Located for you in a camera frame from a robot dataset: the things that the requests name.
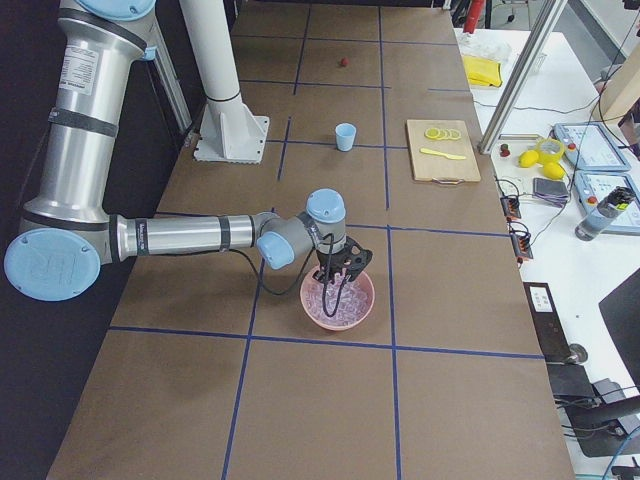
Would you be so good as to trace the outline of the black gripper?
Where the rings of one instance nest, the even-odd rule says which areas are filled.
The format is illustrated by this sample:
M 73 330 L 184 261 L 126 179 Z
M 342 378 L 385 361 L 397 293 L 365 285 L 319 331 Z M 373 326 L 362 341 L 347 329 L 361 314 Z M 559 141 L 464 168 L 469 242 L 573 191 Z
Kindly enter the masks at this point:
M 333 280 L 336 274 L 355 280 L 361 273 L 361 246 L 351 237 L 347 237 L 341 250 L 332 249 L 326 253 L 316 251 L 319 271 L 316 280 Z

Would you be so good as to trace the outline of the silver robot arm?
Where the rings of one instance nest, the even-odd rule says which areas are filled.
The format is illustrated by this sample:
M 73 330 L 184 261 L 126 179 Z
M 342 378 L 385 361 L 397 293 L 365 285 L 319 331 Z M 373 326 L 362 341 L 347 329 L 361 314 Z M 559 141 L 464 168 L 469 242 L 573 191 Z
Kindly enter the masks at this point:
M 64 1 L 67 38 L 57 99 L 49 114 L 39 194 L 22 210 L 4 271 L 13 287 L 40 301 L 79 296 L 105 264 L 130 257 L 186 256 L 256 248 L 278 270 L 316 255 L 315 279 L 354 281 L 372 254 L 345 229 L 342 196 L 311 193 L 284 219 L 254 215 L 127 219 L 104 211 L 103 198 L 131 65 L 166 57 L 151 1 Z

